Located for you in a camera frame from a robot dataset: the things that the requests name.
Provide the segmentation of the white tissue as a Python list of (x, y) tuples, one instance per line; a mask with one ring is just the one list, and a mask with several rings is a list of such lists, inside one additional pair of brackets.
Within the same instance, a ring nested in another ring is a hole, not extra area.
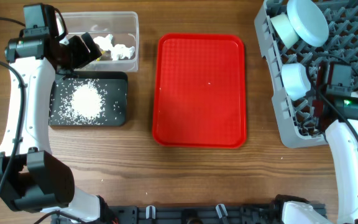
[(105, 37), (97, 36), (93, 39), (94, 43), (97, 44), (102, 51), (108, 51), (113, 48), (112, 40), (112, 34), (108, 34)]

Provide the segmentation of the white napkin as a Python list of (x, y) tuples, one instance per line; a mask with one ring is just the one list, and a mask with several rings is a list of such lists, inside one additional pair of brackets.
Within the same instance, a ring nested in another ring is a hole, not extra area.
[(135, 53), (135, 47), (126, 47), (124, 44), (117, 44), (110, 49), (112, 60), (130, 59)]

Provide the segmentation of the mint green bowl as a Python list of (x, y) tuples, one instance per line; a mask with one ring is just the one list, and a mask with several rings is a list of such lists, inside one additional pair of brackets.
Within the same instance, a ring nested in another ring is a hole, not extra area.
[(286, 14), (277, 15), (271, 18), (270, 21), (286, 48), (290, 49), (299, 41), (299, 36), (292, 27)]

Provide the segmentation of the light blue bowl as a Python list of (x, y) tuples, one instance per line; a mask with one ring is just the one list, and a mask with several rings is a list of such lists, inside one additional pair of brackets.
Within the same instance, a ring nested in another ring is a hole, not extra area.
[(293, 101), (306, 96), (311, 89), (310, 81), (306, 76), (306, 68), (300, 63), (283, 65), (282, 81), (287, 95)]

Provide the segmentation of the light blue plate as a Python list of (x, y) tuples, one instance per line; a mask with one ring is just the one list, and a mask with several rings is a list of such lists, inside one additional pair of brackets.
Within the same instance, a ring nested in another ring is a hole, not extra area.
[(311, 0), (289, 0), (287, 16), (295, 32), (307, 44), (321, 47), (329, 37), (327, 20)]

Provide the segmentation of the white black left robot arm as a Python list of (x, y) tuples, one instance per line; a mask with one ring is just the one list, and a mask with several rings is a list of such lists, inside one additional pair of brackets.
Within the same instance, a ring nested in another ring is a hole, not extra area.
[(78, 223), (112, 220), (101, 197), (75, 186), (71, 169), (52, 155), (48, 136), (57, 70), (82, 68), (101, 52), (89, 34), (68, 38), (62, 14), (51, 5), (26, 5), (24, 17), (2, 63), (10, 71), (11, 95), (0, 145), (0, 202), (14, 212), (60, 215)]

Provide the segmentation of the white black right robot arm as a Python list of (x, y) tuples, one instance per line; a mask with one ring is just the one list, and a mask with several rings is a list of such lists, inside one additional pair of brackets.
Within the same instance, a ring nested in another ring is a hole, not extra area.
[(338, 191), (338, 223), (358, 223), (358, 86), (349, 63), (322, 63), (313, 79), (300, 63), (281, 70), (292, 102), (311, 98), (309, 117), (328, 143)]

